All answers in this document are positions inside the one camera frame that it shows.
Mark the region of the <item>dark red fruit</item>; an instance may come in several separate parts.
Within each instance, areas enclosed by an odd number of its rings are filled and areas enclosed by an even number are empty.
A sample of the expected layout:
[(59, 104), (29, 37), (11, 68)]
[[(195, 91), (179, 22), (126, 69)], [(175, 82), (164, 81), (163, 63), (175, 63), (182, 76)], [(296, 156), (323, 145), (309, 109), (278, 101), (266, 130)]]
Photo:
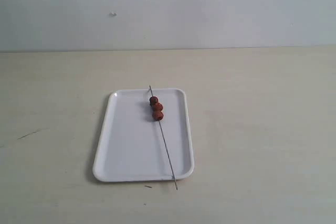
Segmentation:
[(153, 106), (159, 102), (158, 98), (156, 96), (151, 96), (149, 98), (150, 106)]

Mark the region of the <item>thin metal skewer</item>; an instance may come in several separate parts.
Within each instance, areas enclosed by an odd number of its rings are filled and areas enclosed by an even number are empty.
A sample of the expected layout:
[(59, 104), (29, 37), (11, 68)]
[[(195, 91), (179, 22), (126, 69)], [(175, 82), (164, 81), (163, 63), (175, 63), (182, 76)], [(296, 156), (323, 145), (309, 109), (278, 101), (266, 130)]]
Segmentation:
[[(153, 94), (151, 85), (149, 85), (149, 89), (150, 89), (151, 96), (155, 96)], [(173, 166), (172, 166), (169, 150), (168, 150), (168, 147), (167, 147), (166, 139), (165, 139), (162, 124), (161, 124), (161, 120), (157, 121), (157, 122), (158, 122), (159, 127), (160, 127), (162, 140), (163, 140), (163, 143), (164, 143), (164, 147), (165, 147), (165, 150), (166, 150), (166, 154), (167, 154), (167, 158), (168, 158), (168, 161), (169, 161), (170, 169), (171, 169), (171, 172), (172, 172), (172, 178), (173, 178), (173, 181), (174, 181), (175, 189), (178, 191), (179, 189), (178, 189), (177, 182), (176, 182), (175, 172), (174, 172), (174, 169), (173, 169)]]

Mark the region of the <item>white rectangular plastic tray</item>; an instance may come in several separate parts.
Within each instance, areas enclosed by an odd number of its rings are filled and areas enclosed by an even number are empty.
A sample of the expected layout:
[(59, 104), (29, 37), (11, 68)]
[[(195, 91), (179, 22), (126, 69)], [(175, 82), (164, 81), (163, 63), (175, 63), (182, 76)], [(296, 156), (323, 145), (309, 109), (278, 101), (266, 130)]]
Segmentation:
[[(194, 155), (186, 94), (178, 88), (152, 91), (163, 105), (161, 124), (176, 180), (187, 178), (194, 170)], [(118, 90), (109, 96), (92, 167), (97, 180), (173, 180), (150, 97), (149, 88)]]

